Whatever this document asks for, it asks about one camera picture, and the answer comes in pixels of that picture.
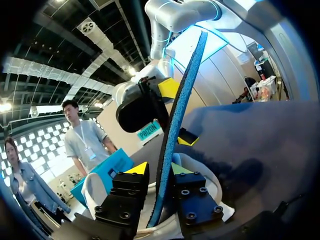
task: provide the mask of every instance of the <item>teal sign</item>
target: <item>teal sign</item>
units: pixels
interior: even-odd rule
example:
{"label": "teal sign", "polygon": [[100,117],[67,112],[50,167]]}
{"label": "teal sign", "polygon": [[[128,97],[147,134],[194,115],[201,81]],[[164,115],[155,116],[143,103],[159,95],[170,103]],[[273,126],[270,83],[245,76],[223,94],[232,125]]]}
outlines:
{"label": "teal sign", "polygon": [[150,123],[142,128],[140,132],[137,133],[137,135],[139,139],[143,141],[154,134],[156,131],[158,131],[160,128],[161,126],[159,125],[159,123],[157,121],[154,121],[153,123]]}

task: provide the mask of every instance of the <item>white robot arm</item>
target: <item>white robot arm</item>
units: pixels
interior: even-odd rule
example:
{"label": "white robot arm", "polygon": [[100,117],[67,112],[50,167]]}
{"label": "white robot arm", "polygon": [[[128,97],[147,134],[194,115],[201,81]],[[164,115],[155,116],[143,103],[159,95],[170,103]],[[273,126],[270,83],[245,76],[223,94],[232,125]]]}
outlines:
{"label": "white robot arm", "polygon": [[132,94],[141,78],[156,79],[172,78],[174,76],[175,51],[166,48],[171,32],[178,33],[206,20],[219,20],[222,16],[220,7],[214,0],[184,0],[177,3],[173,0],[149,0],[144,10],[151,22],[151,52],[153,59],[144,69],[129,82],[118,84],[112,93],[112,98],[119,106],[126,95]]}

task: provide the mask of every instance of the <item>woman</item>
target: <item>woman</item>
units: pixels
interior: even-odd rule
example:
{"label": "woman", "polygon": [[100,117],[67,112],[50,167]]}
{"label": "woman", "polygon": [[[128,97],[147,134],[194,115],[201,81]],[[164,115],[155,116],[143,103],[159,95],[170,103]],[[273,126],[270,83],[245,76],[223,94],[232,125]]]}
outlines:
{"label": "woman", "polygon": [[39,209],[42,208],[58,224],[62,223],[61,220],[70,221],[63,211],[70,213],[71,209],[51,190],[31,164],[20,162],[17,146],[11,137],[5,139],[4,147],[12,168],[10,187],[25,213],[33,221],[36,221],[30,207],[30,204],[36,201],[35,205]]}

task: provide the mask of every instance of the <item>gray t-shirt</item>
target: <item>gray t-shirt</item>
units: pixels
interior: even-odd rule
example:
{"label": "gray t-shirt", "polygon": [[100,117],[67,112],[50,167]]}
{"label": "gray t-shirt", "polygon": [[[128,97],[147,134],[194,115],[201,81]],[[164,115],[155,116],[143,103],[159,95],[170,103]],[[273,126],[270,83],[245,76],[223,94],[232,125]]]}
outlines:
{"label": "gray t-shirt", "polygon": [[[102,163],[109,157],[107,150],[102,144],[107,134],[97,126],[92,120],[82,121],[80,125],[70,128],[64,136],[65,153],[67,157],[77,157],[81,160],[85,168],[90,172],[94,167]],[[86,153],[86,146],[91,148],[96,157],[90,160],[90,156]]]}

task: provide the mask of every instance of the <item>blue box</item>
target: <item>blue box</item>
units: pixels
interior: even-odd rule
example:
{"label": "blue box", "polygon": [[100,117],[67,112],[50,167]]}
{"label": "blue box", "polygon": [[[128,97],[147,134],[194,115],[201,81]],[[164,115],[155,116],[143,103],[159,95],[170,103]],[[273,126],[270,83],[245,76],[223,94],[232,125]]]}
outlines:
{"label": "blue box", "polygon": [[[134,162],[125,153],[125,151],[120,148],[113,154],[111,154],[106,160],[96,166],[91,173],[96,173],[101,178],[106,192],[109,194],[112,188],[112,179],[116,176],[118,172],[125,172],[132,169]],[[72,195],[87,208],[85,199],[81,193],[82,187],[84,185],[85,177],[71,189]]]}

